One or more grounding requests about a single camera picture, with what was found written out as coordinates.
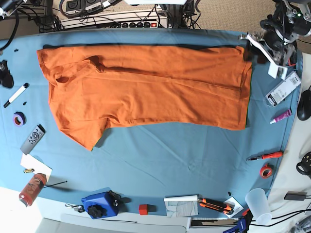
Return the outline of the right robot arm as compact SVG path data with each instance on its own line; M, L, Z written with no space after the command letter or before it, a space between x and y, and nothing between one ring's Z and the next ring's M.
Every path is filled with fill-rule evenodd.
M15 35L17 33L17 29L19 26L19 14L17 9L23 5L26 0L1 0L0 1L0 19L4 20L6 17L10 17L11 15L15 15L15 25L13 31L7 40L7 42L0 48L0 54L3 55L3 51L12 43ZM2 60L0 62L0 84L5 87L11 89L14 86L14 80L10 73L10 70L7 66L7 61Z

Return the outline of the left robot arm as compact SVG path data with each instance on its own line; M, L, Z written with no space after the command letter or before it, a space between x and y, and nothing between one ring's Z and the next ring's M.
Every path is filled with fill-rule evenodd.
M261 32L240 35L246 40L245 61L269 63L268 74L286 79L288 68L297 64L297 40L311 35L309 0L276 0L275 11L260 21Z

